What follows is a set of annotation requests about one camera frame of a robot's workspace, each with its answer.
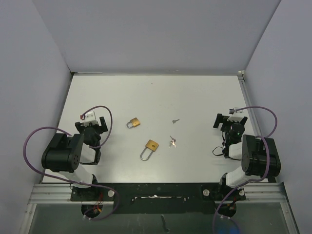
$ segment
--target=black base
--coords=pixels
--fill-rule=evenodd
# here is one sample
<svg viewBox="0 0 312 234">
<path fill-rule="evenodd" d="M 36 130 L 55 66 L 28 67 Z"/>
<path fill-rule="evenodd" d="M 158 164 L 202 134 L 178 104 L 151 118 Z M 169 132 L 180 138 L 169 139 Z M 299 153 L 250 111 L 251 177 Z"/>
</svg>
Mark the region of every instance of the black base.
<svg viewBox="0 0 312 234">
<path fill-rule="evenodd" d="M 215 201 L 222 200 L 226 195 L 218 191 L 218 183 L 99 184 L 111 187 L 120 194 L 120 204 L 115 214 L 182 214 L 188 212 L 213 214 Z M 210 191 L 209 196 L 203 195 L 205 189 Z M 71 201 L 97 201 L 100 192 L 103 193 L 103 201 L 114 201 L 114 206 L 116 206 L 117 198 L 114 199 L 116 195 L 109 197 L 107 189 L 95 187 L 87 189 L 74 187 Z M 234 199 L 245 200 L 246 198 L 234 192 L 228 200 Z"/>
</svg>

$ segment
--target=white wall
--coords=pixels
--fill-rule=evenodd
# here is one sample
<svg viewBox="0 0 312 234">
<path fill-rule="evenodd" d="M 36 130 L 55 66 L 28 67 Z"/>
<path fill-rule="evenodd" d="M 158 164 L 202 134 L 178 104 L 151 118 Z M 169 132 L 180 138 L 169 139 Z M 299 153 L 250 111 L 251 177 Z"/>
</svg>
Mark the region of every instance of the white wall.
<svg viewBox="0 0 312 234">
<path fill-rule="evenodd" d="M 253 104 L 274 110 L 280 180 L 303 234 L 311 233 L 312 1 L 282 0 L 246 70 Z M 259 112 L 264 133 L 274 118 Z"/>
<path fill-rule="evenodd" d="M 38 176 L 22 146 L 35 128 L 56 126 L 70 72 L 31 0 L 0 0 L 0 233 L 16 234 Z M 40 166 L 51 131 L 27 150 Z"/>
<path fill-rule="evenodd" d="M 33 0 L 73 72 L 246 68 L 280 0 Z"/>
</svg>

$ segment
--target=tabletop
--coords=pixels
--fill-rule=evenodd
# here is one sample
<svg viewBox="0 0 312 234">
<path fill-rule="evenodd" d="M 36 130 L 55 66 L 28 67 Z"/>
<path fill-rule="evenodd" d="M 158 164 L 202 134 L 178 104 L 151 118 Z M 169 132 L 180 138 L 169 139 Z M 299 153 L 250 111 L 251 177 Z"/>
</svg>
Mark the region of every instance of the tabletop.
<svg viewBox="0 0 312 234">
<path fill-rule="evenodd" d="M 112 133 L 101 148 L 99 164 L 83 165 L 98 182 L 219 182 L 240 166 L 240 161 L 212 154 L 222 143 L 221 131 L 213 128 L 216 115 L 246 106 L 237 76 L 74 75 L 58 127 L 78 133 L 75 122 L 97 105 L 113 113 Z M 94 111 L 110 127 L 107 110 Z M 245 134 L 254 135 L 248 112 L 244 114 Z M 135 117 L 141 124 L 128 129 L 126 123 Z M 170 146 L 170 136 L 176 147 Z M 142 161 L 140 154 L 150 139 L 159 147 Z M 45 176 L 43 182 L 59 181 Z"/>
</svg>

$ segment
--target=brass padlock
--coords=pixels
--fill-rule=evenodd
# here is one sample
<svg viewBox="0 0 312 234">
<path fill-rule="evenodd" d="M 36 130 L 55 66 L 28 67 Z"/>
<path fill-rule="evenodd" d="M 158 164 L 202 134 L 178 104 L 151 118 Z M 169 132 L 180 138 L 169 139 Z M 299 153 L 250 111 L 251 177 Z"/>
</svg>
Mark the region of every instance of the brass padlock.
<svg viewBox="0 0 312 234">
<path fill-rule="evenodd" d="M 141 153 L 141 159 L 142 159 L 143 161 L 147 161 L 147 160 L 152 156 L 152 153 L 156 151 L 156 149 L 158 148 L 158 146 L 159 146 L 158 143 L 156 143 L 156 142 L 153 141 L 153 140 L 149 140 L 149 141 L 147 142 L 147 144 L 145 145 L 145 149 L 144 149 L 144 150 L 142 151 L 142 153 Z M 145 152 L 146 149 L 150 149 L 150 150 L 151 150 L 151 153 L 150 153 L 150 155 L 148 155 L 147 158 L 143 158 L 142 156 L 143 156 L 143 154 L 144 154 L 144 152 Z"/>
<path fill-rule="evenodd" d="M 137 118 L 133 118 L 129 122 L 127 122 L 127 128 L 135 128 L 139 126 L 141 122 Z"/>
</svg>

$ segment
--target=screw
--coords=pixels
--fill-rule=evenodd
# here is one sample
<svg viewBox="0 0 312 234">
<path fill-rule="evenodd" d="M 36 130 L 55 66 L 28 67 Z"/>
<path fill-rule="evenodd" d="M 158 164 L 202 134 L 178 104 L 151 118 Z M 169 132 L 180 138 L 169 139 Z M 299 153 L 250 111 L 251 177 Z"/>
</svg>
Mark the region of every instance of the screw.
<svg viewBox="0 0 312 234">
<path fill-rule="evenodd" d="M 204 191 L 203 191 L 203 194 L 204 194 L 204 196 L 209 196 L 209 190 L 208 189 L 204 189 Z"/>
<path fill-rule="evenodd" d="M 114 196 L 114 194 L 115 194 L 115 192 L 114 192 L 114 191 L 112 191 L 112 190 L 108 191 L 108 193 L 107 193 L 107 195 L 108 195 L 109 197 Z"/>
</svg>

